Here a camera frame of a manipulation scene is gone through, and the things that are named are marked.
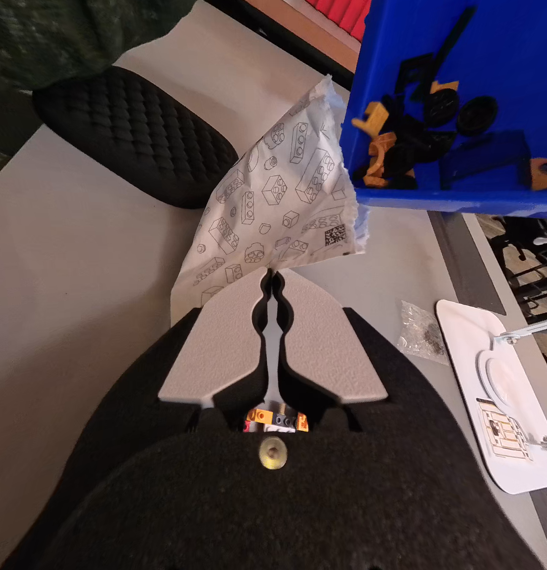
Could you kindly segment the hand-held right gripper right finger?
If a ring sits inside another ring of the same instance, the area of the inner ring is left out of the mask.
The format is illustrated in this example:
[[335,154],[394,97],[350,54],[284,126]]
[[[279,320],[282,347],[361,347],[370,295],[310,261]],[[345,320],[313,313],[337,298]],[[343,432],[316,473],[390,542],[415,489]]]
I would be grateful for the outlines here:
[[382,401],[388,393],[344,308],[326,290],[291,269],[275,274],[281,362],[299,381],[340,405]]

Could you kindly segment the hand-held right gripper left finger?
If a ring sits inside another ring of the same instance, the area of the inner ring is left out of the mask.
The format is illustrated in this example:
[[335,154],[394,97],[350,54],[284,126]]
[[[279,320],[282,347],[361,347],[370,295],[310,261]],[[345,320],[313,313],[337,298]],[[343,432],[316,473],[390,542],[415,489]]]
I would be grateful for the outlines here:
[[158,392],[159,400],[219,409],[246,409],[255,397],[261,402],[266,377],[242,395],[234,387],[241,388],[253,373],[267,372],[260,317],[267,317],[270,276],[269,269],[256,269],[215,293],[197,312]]

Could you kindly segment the white printed paper bag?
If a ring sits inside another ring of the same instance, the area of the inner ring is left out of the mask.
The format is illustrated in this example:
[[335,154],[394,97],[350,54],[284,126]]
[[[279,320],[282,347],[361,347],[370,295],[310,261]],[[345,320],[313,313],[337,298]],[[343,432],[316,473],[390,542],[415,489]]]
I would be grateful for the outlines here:
[[326,76],[212,191],[170,296],[170,324],[257,268],[363,254],[357,202],[339,142],[346,105]]

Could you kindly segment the yellow lego car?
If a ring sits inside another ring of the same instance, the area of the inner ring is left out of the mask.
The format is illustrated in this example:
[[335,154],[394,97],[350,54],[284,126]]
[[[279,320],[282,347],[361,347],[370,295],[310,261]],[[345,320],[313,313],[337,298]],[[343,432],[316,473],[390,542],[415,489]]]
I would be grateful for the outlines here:
[[243,433],[261,431],[278,433],[308,433],[309,423],[303,413],[288,413],[282,405],[280,411],[254,408],[249,410],[244,421]]

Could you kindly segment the clear plastic bag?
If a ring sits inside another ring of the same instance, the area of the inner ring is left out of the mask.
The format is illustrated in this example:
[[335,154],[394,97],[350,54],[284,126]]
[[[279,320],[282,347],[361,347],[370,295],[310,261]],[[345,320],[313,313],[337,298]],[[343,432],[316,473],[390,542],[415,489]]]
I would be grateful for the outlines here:
[[402,330],[397,348],[405,355],[450,365],[447,348],[434,314],[402,301]]

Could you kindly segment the small printed card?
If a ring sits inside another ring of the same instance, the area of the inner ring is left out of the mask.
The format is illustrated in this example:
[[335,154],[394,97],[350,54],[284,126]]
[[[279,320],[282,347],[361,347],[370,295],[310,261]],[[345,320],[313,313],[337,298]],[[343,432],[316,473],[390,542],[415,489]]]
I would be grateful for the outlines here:
[[534,461],[526,436],[514,418],[503,413],[492,400],[477,398],[476,407],[489,457]]

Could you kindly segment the black office chair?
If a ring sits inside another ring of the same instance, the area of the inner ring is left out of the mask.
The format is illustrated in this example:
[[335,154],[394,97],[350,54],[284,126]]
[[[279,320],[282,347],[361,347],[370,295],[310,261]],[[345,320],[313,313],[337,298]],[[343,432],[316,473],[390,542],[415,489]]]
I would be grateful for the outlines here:
[[477,219],[527,323],[547,320],[547,219]]

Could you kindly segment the black quilted pad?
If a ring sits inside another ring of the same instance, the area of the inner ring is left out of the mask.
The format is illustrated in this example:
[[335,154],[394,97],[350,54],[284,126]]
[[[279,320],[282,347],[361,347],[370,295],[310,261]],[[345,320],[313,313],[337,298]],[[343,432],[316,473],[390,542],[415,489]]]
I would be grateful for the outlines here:
[[36,89],[32,103],[66,142],[147,195],[181,209],[204,207],[239,159],[214,127],[118,66]]

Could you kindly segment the red plastic bin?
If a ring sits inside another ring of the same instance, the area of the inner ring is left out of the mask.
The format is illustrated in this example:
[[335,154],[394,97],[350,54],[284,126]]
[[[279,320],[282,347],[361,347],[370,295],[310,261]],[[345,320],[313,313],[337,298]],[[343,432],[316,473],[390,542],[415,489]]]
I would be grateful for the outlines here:
[[307,1],[351,37],[362,42],[371,1]]

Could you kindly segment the person's dark knit sweater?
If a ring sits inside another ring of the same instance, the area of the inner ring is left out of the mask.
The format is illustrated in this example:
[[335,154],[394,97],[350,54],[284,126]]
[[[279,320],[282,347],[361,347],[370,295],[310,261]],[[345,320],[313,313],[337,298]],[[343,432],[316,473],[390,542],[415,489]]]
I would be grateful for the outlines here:
[[0,1],[0,170],[40,123],[27,93],[108,68],[195,1]]

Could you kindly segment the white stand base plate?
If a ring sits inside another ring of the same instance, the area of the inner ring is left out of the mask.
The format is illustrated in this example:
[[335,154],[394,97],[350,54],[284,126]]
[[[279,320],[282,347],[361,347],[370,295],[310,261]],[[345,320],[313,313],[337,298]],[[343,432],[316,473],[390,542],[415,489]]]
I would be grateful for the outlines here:
[[[483,464],[512,495],[547,488],[547,364],[531,336],[503,339],[505,323],[490,311],[448,300],[435,307]],[[524,432],[533,462],[491,458],[476,399],[492,400]]]

